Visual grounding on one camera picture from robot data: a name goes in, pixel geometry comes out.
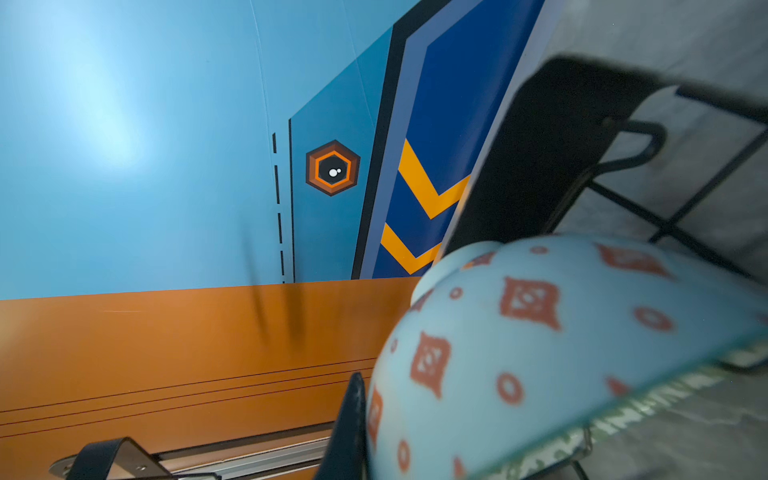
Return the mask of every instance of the teal panel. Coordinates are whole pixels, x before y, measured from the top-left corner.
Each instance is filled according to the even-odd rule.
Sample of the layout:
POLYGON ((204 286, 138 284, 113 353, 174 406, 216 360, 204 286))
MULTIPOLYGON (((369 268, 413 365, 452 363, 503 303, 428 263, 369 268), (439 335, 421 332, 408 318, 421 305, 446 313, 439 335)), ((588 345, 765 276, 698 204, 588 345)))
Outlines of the teal panel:
POLYGON ((297 282, 349 280, 379 114, 391 29, 292 119, 297 282), (306 183, 306 154, 338 141, 360 156, 358 184, 334 196, 306 183))

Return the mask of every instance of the black pointed object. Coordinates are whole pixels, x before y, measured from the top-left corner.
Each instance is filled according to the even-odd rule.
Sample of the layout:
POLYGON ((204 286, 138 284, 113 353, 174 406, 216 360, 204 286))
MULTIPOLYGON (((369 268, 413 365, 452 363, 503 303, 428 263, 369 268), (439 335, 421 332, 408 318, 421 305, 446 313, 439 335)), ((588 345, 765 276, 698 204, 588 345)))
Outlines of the black pointed object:
POLYGON ((362 479, 366 467, 366 384, 359 372, 346 387, 323 463, 314 480, 362 479))

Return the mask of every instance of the light blue panel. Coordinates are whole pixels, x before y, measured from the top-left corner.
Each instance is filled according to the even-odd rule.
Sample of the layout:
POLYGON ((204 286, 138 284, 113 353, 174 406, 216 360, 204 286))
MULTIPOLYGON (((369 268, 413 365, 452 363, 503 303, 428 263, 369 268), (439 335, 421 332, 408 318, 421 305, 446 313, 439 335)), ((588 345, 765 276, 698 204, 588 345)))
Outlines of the light blue panel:
POLYGON ((387 31, 292 119, 296 281, 349 280, 357 246, 378 105, 387 31), (306 154, 337 140, 360 156, 358 184, 333 197, 308 185, 306 154))
POLYGON ((270 125, 287 121, 417 2, 254 0, 270 125))
POLYGON ((3 2, 0 299, 280 283, 256 45, 249 2, 3 2))

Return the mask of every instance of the brown hexagon border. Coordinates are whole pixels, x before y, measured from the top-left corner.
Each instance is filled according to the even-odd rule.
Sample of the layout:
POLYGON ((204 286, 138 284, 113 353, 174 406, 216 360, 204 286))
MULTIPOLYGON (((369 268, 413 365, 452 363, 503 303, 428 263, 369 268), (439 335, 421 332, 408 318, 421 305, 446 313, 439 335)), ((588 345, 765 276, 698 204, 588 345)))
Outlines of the brown hexagon border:
POLYGON ((357 185, 357 176, 360 171, 360 156, 349 148, 345 147, 338 140, 330 141, 322 147, 318 147, 315 150, 306 154, 306 183, 317 190, 325 193, 329 197, 348 190, 357 185), (334 185, 328 185, 322 178, 317 176, 316 160, 319 157, 323 157, 327 154, 335 154, 337 157, 346 161, 349 166, 347 167, 347 179, 342 180, 334 185))

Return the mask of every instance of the red circle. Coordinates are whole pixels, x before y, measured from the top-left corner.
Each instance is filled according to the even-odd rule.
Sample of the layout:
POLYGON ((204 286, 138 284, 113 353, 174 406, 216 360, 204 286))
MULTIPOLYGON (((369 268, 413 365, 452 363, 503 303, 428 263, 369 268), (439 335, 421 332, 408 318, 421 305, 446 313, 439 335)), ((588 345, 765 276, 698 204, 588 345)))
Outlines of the red circle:
POLYGON ((400 471, 403 473, 407 472, 408 467, 411 466, 411 449, 405 440, 400 440, 400 445, 397 445, 397 464, 400 465, 400 471))
POLYGON ((674 330, 674 322, 670 317, 662 312, 647 306, 639 306, 634 309, 634 318, 646 327, 660 332, 670 332, 674 330))
POLYGON ((498 395, 507 402, 509 405, 519 405, 523 401, 523 385, 518 380, 518 377, 511 373, 502 373, 496 379, 496 389, 498 395))

